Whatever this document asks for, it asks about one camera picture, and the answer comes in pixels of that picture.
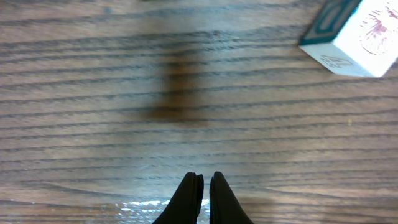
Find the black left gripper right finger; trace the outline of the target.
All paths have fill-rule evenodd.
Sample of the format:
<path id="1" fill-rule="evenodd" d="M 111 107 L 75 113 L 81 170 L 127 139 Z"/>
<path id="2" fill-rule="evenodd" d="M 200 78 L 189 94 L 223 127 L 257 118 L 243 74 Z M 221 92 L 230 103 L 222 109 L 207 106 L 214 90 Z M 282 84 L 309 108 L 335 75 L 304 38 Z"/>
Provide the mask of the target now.
<path id="1" fill-rule="evenodd" d="M 221 172 L 210 182 L 210 224 L 253 224 Z"/>

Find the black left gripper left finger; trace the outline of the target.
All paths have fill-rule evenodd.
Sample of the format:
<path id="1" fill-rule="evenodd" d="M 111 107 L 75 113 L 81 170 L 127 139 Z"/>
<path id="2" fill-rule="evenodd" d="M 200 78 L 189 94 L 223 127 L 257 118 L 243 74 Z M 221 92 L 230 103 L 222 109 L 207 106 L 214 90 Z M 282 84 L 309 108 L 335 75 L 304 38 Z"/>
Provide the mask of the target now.
<path id="1" fill-rule="evenodd" d="M 196 224 L 203 191 L 203 176 L 194 172 L 186 173 L 170 202 L 153 224 Z"/>

